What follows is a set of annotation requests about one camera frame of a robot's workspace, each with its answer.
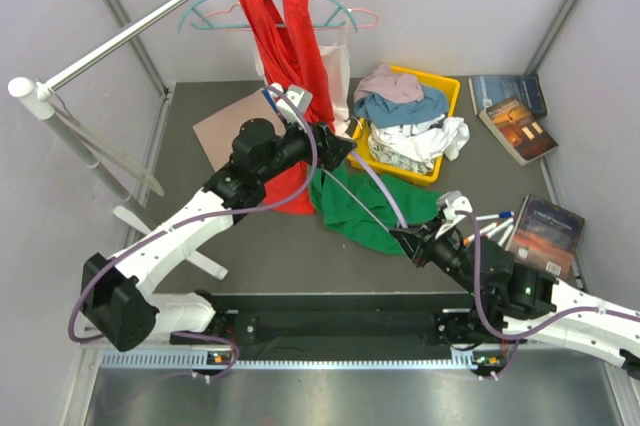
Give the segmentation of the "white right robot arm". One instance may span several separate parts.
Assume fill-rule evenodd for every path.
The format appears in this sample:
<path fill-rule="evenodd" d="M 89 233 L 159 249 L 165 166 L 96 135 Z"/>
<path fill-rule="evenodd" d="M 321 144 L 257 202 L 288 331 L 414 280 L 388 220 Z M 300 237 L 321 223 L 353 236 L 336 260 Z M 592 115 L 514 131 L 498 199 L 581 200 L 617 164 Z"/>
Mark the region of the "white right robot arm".
<path fill-rule="evenodd" d="M 466 312 L 436 315 L 440 340 L 451 346 L 534 341 L 639 377 L 638 312 L 527 266 L 486 237 L 464 245 L 457 229 L 439 235 L 427 225 L 394 228 L 391 235 L 414 266 L 437 266 L 472 297 Z"/>

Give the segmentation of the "lavender plastic hanger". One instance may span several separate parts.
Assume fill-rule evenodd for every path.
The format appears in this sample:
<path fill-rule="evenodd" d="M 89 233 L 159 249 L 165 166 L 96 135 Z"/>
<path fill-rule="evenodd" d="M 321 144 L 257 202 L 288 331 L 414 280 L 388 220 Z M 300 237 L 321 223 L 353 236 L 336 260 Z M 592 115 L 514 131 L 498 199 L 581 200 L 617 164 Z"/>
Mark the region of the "lavender plastic hanger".
<path fill-rule="evenodd" d="M 362 168 L 363 171 L 370 177 L 370 179 L 377 185 L 378 189 L 381 191 L 383 196 L 385 197 L 387 203 L 391 207 L 394 216 L 396 217 L 398 226 L 401 228 L 408 228 L 408 222 L 401 211 L 396 199 L 392 195 L 391 191 L 388 189 L 384 181 L 378 175 L 377 172 L 359 155 L 356 151 L 356 148 L 349 154 Z M 350 196 L 371 218 L 375 220 L 375 222 L 380 225 L 385 231 L 389 232 L 389 228 L 386 227 L 382 221 L 374 215 L 374 213 L 343 183 L 341 182 L 334 174 L 333 171 L 335 169 L 323 169 L 322 171 L 329 176 L 348 196 Z"/>

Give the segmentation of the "green tank top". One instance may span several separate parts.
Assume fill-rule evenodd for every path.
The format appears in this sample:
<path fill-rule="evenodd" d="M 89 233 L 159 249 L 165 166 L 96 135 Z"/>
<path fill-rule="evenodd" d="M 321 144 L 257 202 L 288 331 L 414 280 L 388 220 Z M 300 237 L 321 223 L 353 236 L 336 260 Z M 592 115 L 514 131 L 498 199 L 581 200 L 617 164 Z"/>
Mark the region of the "green tank top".
<path fill-rule="evenodd" d="M 422 224 L 437 215 L 439 192 L 411 185 L 388 174 L 382 174 L 380 179 L 408 224 Z M 389 234 L 389 230 L 398 225 L 395 212 L 367 173 L 350 171 L 345 165 L 329 173 L 317 170 L 309 194 L 327 229 L 385 255 L 404 254 L 400 244 Z"/>

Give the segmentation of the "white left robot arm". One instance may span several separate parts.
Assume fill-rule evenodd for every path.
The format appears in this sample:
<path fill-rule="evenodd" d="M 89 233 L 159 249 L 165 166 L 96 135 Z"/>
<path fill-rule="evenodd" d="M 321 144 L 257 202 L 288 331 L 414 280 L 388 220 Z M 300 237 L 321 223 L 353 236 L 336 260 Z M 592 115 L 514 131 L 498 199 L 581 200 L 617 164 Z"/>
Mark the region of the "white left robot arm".
<path fill-rule="evenodd" d="M 99 338 L 121 352 L 170 335 L 220 340 L 227 320 L 215 311 L 210 296 L 159 294 L 159 283 L 209 239 L 246 215 L 264 211 L 267 182 L 301 162 L 332 171 L 355 147 L 325 123 L 294 121 L 279 136 L 266 119 L 245 122 L 232 142 L 228 163 L 185 206 L 112 258 L 96 253 L 85 262 L 69 337 L 78 338 L 75 321 L 83 315 Z"/>

